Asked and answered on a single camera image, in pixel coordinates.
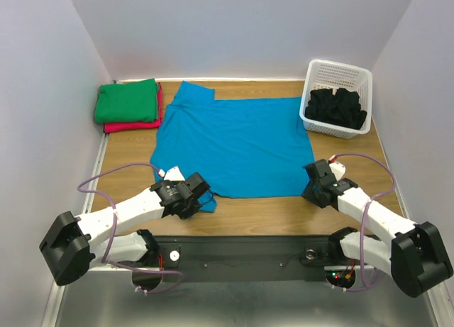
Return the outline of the blue t shirt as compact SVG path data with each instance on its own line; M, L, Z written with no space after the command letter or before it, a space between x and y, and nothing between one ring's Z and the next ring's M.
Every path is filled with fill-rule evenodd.
M224 99L180 84L157 130L150 161L185 177L198 172L213 193L232 199L300 196L314 161L299 97Z

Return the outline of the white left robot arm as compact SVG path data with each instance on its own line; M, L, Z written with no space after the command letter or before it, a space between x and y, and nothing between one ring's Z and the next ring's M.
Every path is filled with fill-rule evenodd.
M103 264L152 265L159 250L152 234L145 230L130 235L125 232L167 216L190 218L201 210L199 200L209 190L199 173L188 179L179 174L99 211L78 216L66 211L55 218L39 250L58 286L71 284Z

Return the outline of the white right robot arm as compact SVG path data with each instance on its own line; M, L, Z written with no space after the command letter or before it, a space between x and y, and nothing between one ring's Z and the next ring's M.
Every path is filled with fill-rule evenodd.
M330 261L357 260L389 275L407 296L418 297L453 276L453 266L439 230L394 213L346 178L345 166L332 156L304 166L309 182L302 197L312 204L354 218L351 227L333 233L326 254Z

